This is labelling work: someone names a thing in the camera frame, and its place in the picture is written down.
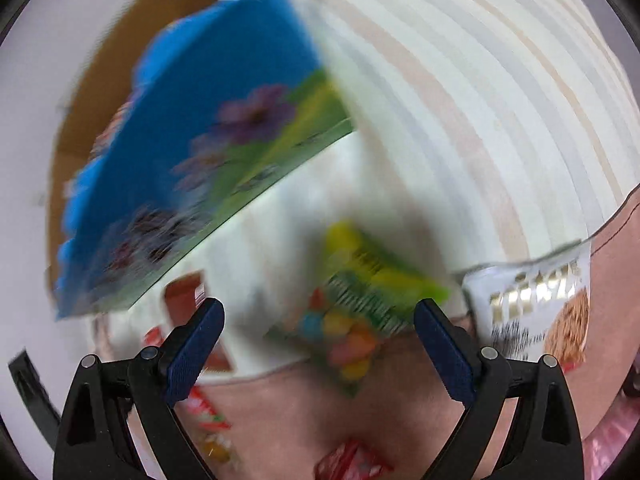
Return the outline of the white cookie packet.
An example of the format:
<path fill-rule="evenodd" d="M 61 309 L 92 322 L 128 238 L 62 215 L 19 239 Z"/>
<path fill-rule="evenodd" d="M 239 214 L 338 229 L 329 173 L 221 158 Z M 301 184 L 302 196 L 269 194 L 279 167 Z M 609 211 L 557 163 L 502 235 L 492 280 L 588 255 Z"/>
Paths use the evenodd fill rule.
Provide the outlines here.
<path fill-rule="evenodd" d="M 553 356 L 568 372 L 585 361 L 590 319 L 591 243 L 537 260 L 485 266 L 462 289 L 477 338 L 505 358 Z"/>

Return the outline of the brown snack packet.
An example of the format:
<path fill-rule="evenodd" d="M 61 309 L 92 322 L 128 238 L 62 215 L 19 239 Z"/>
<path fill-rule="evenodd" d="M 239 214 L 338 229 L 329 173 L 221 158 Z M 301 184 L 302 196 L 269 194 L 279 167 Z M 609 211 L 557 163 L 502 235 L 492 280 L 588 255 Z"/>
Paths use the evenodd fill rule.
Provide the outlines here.
<path fill-rule="evenodd" d="M 171 325 L 186 324 L 206 297 L 202 272 L 188 273 L 168 283 L 163 292 L 163 300 Z"/>

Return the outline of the small red packet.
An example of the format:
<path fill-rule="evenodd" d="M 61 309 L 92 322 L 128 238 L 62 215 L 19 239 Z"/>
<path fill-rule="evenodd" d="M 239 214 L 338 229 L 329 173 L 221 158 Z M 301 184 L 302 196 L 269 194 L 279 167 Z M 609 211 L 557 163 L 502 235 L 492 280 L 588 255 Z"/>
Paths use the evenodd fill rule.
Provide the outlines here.
<path fill-rule="evenodd" d="M 394 466 L 371 445 L 349 438 L 314 466 L 316 480 L 369 480 L 391 474 Z"/>

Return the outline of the green candy bag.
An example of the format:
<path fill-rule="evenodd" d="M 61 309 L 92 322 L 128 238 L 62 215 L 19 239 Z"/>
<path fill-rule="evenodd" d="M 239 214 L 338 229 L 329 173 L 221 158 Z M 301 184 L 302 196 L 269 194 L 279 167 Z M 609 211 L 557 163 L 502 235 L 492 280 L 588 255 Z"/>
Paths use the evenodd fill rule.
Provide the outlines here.
<path fill-rule="evenodd" d="M 307 352 L 351 396 L 383 344 L 413 330 L 423 299 L 443 304 L 450 290 L 386 250 L 350 222 L 326 230 L 320 281 L 303 307 L 267 332 Z"/>

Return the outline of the clear jelly candy packet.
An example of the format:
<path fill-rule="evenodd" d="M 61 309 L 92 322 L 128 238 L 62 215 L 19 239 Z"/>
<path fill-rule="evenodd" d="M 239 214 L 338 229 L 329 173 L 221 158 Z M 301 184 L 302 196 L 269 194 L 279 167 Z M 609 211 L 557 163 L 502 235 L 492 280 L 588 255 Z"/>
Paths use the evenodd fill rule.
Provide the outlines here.
<path fill-rule="evenodd" d="M 232 442 L 220 432 L 206 434 L 198 444 L 198 449 L 209 465 L 233 468 L 239 466 L 239 457 Z"/>

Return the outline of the cardboard milk box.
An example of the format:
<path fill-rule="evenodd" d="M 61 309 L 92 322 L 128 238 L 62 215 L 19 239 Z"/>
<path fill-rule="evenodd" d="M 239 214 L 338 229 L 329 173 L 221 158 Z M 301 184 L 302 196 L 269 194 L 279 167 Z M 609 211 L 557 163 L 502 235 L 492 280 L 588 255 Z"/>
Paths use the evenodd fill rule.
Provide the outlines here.
<path fill-rule="evenodd" d="M 56 314 L 132 306 L 232 214 L 350 132 L 292 0 L 131 0 L 58 130 Z"/>

